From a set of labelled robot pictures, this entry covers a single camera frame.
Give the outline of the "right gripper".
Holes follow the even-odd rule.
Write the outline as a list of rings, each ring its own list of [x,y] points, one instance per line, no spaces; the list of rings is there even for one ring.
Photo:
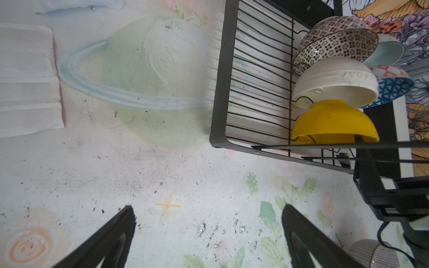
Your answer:
[[[428,165],[428,160],[376,156],[379,151],[428,148],[427,142],[368,143],[355,136],[356,159],[353,181],[376,218],[384,222],[412,222],[429,215],[429,177],[401,174],[402,164]]]

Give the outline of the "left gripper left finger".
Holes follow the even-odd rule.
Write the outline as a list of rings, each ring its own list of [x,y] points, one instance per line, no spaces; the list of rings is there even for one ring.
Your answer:
[[[135,234],[136,217],[125,206],[56,268],[123,268]]]

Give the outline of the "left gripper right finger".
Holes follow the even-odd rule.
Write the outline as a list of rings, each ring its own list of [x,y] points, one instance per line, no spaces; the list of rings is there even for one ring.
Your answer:
[[[323,268],[362,267],[290,204],[283,209],[282,226],[294,268],[314,268],[313,259]]]

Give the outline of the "yellow bowl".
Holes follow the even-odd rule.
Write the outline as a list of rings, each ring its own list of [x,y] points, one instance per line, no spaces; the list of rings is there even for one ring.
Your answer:
[[[379,142],[371,119],[342,100],[314,103],[300,115],[291,132],[291,140],[301,145],[353,144],[355,136],[365,142]]]

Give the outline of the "blue patterned bowl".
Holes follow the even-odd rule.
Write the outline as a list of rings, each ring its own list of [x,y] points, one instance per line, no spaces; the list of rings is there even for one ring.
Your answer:
[[[405,96],[415,86],[415,80],[404,70],[391,65],[370,67],[378,81],[378,98],[360,109],[384,105]]]

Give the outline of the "cream white bowl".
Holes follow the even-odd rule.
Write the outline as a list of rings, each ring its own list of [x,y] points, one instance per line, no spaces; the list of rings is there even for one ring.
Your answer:
[[[360,108],[379,97],[378,81],[371,69],[360,61],[330,57],[305,70],[298,78],[292,102],[299,108],[325,100],[341,100]]]

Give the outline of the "mint green bowl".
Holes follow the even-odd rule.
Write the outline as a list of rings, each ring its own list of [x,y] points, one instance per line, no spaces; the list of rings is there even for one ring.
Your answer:
[[[363,63],[368,67],[395,65],[405,52],[405,46],[395,37],[387,34],[378,35],[378,45],[374,52]]]

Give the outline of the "black white patterned bowl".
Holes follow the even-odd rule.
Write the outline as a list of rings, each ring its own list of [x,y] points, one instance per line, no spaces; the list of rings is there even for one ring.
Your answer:
[[[303,37],[293,59],[293,71],[302,75],[308,68],[329,57],[365,61],[375,51],[377,34],[353,16],[333,16],[317,23]]]

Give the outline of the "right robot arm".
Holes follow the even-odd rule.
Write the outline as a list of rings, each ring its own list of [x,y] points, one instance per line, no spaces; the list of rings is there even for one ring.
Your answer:
[[[427,148],[428,143],[419,141],[397,141],[367,143],[363,136],[355,136],[356,159],[353,181],[363,197],[364,202],[371,208],[376,218],[382,221],[377,239],[382,239],[382,232],[390,222],[399,222],[403,229],[405,243],[412,251],[407,258],[416,268],[426,268],[429,265],[429,228],[417,228],[415,224],[429,215],[429,178],[418,176],[392,178],[395,189],[386,189],[379,175],[377,165],[382,164],[423,164],[427,160],[409,160],[395,157],[378,159],[372,156],[372,151],[381,149]]]

